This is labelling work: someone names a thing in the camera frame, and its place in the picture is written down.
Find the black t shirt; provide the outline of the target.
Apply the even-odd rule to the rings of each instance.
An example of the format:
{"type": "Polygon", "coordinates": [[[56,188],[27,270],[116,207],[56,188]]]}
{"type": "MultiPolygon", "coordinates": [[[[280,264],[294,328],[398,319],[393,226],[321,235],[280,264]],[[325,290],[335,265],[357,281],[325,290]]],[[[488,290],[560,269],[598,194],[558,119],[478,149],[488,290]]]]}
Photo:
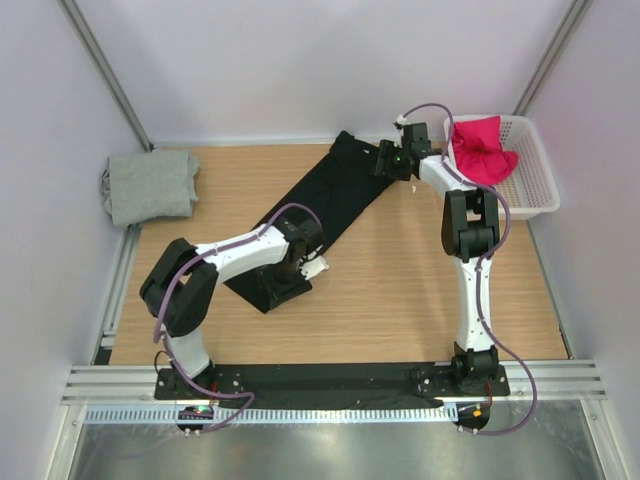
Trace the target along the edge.
{"type": "MultiPolygon", "coordinates": [[[[377,146],[358,140],[346,131],[340,132],[329,152],[257,224],[267,223],[286,204],[304,205],[309,211],[291,208],[283,217],[298,226],[311,218],[310,213],[315,213],[325,237],[320,252],[325,253],[393,183],[387,177],[373,174],[378,154],[377,146]]],[[[300,278],[270,292],[257,268],[228,280],[225,285],[262,313],[312,290],[311,282],[300,278]]]]}

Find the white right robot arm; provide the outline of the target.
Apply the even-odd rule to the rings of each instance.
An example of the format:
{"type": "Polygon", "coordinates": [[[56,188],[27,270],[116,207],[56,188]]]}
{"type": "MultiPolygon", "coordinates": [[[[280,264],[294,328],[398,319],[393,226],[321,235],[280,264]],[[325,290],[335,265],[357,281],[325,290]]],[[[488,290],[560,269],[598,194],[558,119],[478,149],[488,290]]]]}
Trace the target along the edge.
{"type": "Polygon", "coordinates": [[[498,352],[480,311],[489,299],[487,254],[499,244],[496,195],[466,178],[440,149],[432,147],[424,123],[402,125],[400,139],[383,140],[372,173],[391,180],[415,177],[430,185],[444,200],[441,243],[453,258],[459,293],[459,326],[451,359],[452,387],[464,396],[484,395],[498,372],[498,352]]]}

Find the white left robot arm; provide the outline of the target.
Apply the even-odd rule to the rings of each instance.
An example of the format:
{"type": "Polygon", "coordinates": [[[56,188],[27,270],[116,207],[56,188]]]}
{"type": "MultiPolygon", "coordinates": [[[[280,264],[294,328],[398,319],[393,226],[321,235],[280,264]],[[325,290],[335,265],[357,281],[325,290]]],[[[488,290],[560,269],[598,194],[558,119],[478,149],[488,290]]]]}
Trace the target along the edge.
{"type": "Polygon", "coordinates": [[[317,215],[289,203],[243,235],[199,245],[179,238],[167,246],[139,295],[155,318],[153,341],[164,345],[178,375],[177,387],[186,397],[241,396],[213,390],[215,367],[201,324],[216,288],[244,280],[256,308],[268,312],[311,290],[310,279],[327,269],[320,255],[324,240],[317,215]]]}

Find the pink t shirt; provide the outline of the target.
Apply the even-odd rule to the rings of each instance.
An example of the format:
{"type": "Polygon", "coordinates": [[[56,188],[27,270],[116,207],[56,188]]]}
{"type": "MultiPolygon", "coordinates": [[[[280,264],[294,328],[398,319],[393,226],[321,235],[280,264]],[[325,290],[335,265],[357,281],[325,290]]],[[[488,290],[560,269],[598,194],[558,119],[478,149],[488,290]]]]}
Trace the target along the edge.
{"type": "Polygon", "coordinates": [[[503,148],[500,128],[499,116],[454,122],[452,146],[456,166],[474,183],[497,185],[519,164],[519,155],[503,148]]]}

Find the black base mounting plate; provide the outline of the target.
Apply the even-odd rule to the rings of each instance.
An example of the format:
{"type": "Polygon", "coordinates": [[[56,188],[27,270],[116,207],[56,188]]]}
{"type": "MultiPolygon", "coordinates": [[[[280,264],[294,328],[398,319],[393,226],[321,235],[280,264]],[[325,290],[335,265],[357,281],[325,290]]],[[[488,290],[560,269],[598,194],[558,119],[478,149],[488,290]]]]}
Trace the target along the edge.
{"type": "Polygon", "coordinates": [[[394,410],[437,408],[444,397],[506,397],[505,369],[456,378],[448,363],[219,364],[200,383],[223,394],[252,392],[253,409],[394,410]]]}

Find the white plastic laundry basket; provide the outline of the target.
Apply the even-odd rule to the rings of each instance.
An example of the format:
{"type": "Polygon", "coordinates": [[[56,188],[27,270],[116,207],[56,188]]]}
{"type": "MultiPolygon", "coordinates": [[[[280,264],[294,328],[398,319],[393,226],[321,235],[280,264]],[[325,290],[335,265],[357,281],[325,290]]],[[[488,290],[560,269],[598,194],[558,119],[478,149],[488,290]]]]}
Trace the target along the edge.
{"type": "MultiPolygon", "coordinates": [[[[539,214],[556,211],[560,207],[559,193],[544,146],[530,120],[514,115],[459,115],[444,121],[445,133],[452,140],[455,121],[491,116],[501,118],[503,148],[519,155],[519,164],[514,172],[501,183],[491,186],[505,198],[511,218],[529,220],[539,214]]],[[[452,144],[449,146],[449,158],[456,166],[452,144]]]]}

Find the grey folded t shirt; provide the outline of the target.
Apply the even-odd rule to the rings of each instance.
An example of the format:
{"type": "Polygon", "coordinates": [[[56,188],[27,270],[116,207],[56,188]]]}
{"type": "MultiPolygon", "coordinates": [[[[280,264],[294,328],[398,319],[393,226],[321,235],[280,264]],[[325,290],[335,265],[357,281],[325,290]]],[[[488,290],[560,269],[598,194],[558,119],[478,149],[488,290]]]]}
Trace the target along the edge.
{"type": "Polygon", "coordinates": [[[187,150],[111,156],[100,178],[103,209],[118,227],[189,218],[198,202],[199,169],[199,160],[187,150]]]}

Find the right aluminium corner post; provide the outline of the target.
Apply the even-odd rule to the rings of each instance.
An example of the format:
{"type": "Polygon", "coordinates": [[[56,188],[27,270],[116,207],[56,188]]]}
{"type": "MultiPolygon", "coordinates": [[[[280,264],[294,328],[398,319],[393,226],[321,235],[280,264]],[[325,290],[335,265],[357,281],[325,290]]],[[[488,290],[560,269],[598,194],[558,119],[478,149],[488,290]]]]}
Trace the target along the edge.
{"type": "Polygon", "coordinates": [[[572,0],[544,50],[512,114],[526,116],[589,11],[593,0],[572,0]]]}

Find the aluminium corner post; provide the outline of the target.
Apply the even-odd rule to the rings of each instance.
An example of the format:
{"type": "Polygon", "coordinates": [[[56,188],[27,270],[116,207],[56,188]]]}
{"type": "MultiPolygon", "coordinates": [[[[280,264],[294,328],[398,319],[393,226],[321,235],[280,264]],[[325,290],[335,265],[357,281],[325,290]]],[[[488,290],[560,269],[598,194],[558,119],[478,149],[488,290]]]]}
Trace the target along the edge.
{"type": "Polygon", "coordinates": [[[151,152],[154,149],[154,144],[146,133],[80,6],[74,0],[60,0],[58,4],[67,16],[138,144],[145,152],[151,152]]]}
{"type": "Polygon", "coordinates": [[[512,114],[526,116],[589,11],[593,0],[572,0],[544,50],[512,114]]]}

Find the aluminium frame rail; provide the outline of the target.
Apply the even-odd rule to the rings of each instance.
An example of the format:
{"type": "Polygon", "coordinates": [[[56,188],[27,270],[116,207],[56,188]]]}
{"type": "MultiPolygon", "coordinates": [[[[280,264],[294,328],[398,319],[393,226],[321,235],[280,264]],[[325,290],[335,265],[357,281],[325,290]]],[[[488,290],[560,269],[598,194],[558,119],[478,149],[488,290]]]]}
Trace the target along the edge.
{"type": "MultiPolygon", "coordinates": [[[[214,369],[209,389],[222,394],[252,392],[258,408],[345,409],[357,401],[393,398],[579,399],[605,397],[590,360],[504,361],[492,379],[455,377],[445,362],[369,364],[223,365],[214,369]]],[[[171,368],[88,366],[71,370],[62,395],[81,402],[191,401],[203,398],[171,368]]]]}

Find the left aluminium corner post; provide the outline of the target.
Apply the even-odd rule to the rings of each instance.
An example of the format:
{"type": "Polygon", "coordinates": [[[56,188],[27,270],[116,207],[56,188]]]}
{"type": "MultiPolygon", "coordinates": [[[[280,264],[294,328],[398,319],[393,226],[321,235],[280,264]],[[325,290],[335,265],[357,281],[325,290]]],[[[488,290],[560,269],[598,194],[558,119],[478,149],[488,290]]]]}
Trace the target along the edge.
{"type": "Polygon", "coordinates": [[[138,144],[145,152],[151,152],[154,149],[154,144],[146,133],[80,6],[74,0],[60,0],[58,4],[67,16],[138,144]]]}

